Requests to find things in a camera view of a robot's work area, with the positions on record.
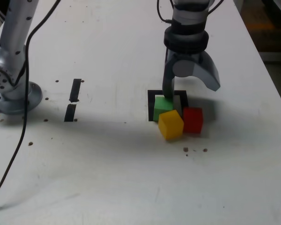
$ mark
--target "table surface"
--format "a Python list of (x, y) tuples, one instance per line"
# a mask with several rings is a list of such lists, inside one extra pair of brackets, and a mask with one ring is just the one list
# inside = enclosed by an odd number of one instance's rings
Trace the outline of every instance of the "table surface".
[[(40, 1), (32, 27), (53, 2)], [(201, 137), (176, 142), (148, 122), (167, 26), (152, 0), (61, 2), (31, 42), (30, 79), (49, 100), (29, 114), (0, 225), (281, 224), (281, 99), (233, 0), (206, 27), (221, 88), (176, 79), (205, 119)], [(74, 78), (85, 82), (66, 123)], [(21, 116), (0, 115), (0, 179), (21, 129)]]

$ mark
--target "black cable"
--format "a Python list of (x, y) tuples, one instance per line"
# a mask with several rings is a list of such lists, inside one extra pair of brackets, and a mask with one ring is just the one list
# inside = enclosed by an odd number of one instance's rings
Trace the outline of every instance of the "black cable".
[(162, 18), (162, 16), (160, 15), (160, 11), (159, 11), (159, 0), (157, 0), (157, 13), (158, 13), (159, 18), (160, 18), (163, 22), (172, 23), (172, 20), (164, 20), (164, 19)]
[(219, 3), (208, 12), (208, 15), (215, 11), (223, 3), (223, 1), (224, 0), (220, 0)]
[(20, 149), (20, 146), (23, 142), (24, 139), (24, 135), (25, 135), (25, 131), (26, 131), (26, 125), (27, 125), (27, 113), (28, 113), (28, 90), (29, 90), (29, 58), (28, 58), (28, 53), (29, 53), (29, 45), (30, 45), (30, 41), (33, 37), (33, 35), (38, 31), (38, 29), (41, 28), (41, 26), (43, 26), (43, 24), (49, 19), (49, 17), (52, 15), (52, 13), (54, 12), (54, 10), (56, 9), (57, 5), (60, 3), (61, 0), (56, 0), (56, 2), (54, 3), (54, 5), (52, 6), (52, 8), (50, 9), (50, 11), (48, 12), (48, 14), (44, 17), (44, 19), (39, 23), (38, 26), (35, 27), (35, 29), (29, 34), (27, 42), (26, 42), (26, 49), (25, 49), (25, 65), (26, 65), (26, 81), (25, 81), (25, 106), (24, 106), (24, 122), (23, 122), (23, 130), (22, 130), (22, 134), (18, 143), (18, 146), (15, 149), (15, 152), (8, 164), (8, 167), (6, 168), (6, 171), (0, 181), (0, 188), (9, 172), (9, 169), (11, 168), (11, 165), (13, 164), (15, 157)]

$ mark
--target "orange object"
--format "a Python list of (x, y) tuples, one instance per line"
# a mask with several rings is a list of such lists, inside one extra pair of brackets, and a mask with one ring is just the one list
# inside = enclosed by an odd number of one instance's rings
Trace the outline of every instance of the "orange object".
[(185, 133), (200, 134), (203, 127), (203, 111), (201, 108), (184, 108), (183, 120)]

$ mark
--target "black tape strip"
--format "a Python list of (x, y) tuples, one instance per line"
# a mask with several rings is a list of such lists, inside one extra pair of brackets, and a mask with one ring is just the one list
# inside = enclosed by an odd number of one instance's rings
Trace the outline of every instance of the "black tape strip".
[(79, 102), (78, 95), (79, 95), (80, 85), (81, 85), (81, 79), (73, 80), (72, 90), (69, 99), (70, 102)]
[[(188, 98), (185, 90), (174, 91), (175, 95), (180, 96), (180, 104), (182, 111), (184, 108), (188, 107)], [(163, 95), (162, 90), (148, 90), (148, 118), (149, 121), (153, 121), (154, 116), (154, 105), (155, 105), (155, 95)]]
[(76, 105), (68, 104), (65, 116), (65, 122), (73, 122), (75, 116)]

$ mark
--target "wooden block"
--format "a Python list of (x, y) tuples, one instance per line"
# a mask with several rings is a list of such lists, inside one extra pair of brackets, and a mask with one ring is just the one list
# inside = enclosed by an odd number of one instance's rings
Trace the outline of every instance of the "wooden block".
[(158, 127), (166, 140), (178, 138), (183, 134), (184, 122), (177, 110), (159, 115)]
[(174, 109), (173, 99), (165, 97), (156, 97), (154, 105), (153, 121), (158, 121), (159, 115)]
[(203, 111), (201, 108), (184, 108), (183, 121), (185, 133), (200, 134), (203, 127)]

